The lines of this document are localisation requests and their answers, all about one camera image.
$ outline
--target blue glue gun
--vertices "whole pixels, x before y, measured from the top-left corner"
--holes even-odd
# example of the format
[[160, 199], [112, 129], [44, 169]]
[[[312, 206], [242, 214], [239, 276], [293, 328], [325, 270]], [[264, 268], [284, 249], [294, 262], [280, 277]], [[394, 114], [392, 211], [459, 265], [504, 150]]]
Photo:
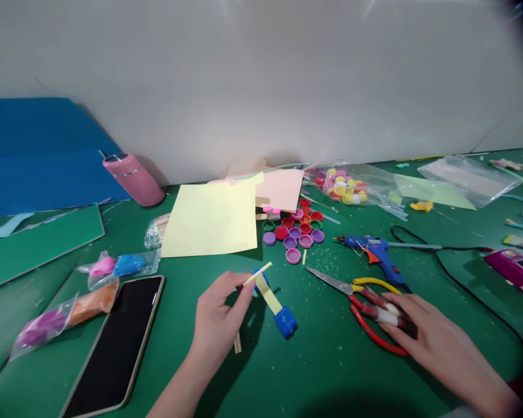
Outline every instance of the blue glue gun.
[[395, 267], [395, 264], [386, 252], [389, 248], [389, 243], [386, 240], [373, 238], [370, 235], [345, 235], [334, 239], [342, 242], [345, 247], [365, 251], [368, 254], [370, 264], [379, 263], [387, 278], [387, 282], [412, 293], [403, 275]]

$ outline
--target smartphone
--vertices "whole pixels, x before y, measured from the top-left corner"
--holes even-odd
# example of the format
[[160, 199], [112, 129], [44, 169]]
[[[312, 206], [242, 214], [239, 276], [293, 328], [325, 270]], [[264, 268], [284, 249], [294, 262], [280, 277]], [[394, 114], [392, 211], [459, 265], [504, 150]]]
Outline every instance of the smartphone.
[[163, 285], [155, 276], [121, 286], [60, 417], [92, 417], [128, 401]]

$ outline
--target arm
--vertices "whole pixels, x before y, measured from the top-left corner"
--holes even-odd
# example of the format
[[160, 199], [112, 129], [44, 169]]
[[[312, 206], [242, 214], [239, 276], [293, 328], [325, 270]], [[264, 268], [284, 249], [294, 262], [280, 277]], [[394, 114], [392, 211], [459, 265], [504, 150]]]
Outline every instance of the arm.
[[188, 418], [194, 415], [202, 394], [225, 360], [252, 301], [255, 280], [240, 292], [233, 307], [225, 305], [235, 287], [250, 275], [226, 272], [198, 299], [192, 347], [148, 418]]
[[403, 308], [418, 326], [413, 340], [400, 329], [380, 326], [422, 367], [485, 418], [511, 417], [519, 398], [461, 328], [417, 295], [383, 296]]

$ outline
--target white wall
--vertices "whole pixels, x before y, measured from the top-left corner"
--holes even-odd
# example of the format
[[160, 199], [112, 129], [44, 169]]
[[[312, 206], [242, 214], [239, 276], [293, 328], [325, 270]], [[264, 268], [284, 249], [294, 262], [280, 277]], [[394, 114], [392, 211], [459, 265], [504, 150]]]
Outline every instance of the white wall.
[[520, 21], [491, 3], [0, 0], [0, 97], [84, 104], [171, 183], [487, 149], [523, 103]]

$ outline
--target phone screen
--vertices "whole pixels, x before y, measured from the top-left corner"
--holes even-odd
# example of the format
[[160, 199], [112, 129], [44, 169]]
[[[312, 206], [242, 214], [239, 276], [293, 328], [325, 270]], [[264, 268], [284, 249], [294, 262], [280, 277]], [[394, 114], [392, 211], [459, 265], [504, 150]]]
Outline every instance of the phone screen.
[[142, 343], [148, 336], [149, 320], [155, 313], [162, 282], [163, 277], [158, 276], [122, 285], [66, 406], [64, 418], [123, 403], [132, 383], [134, 368], [141, 359]]

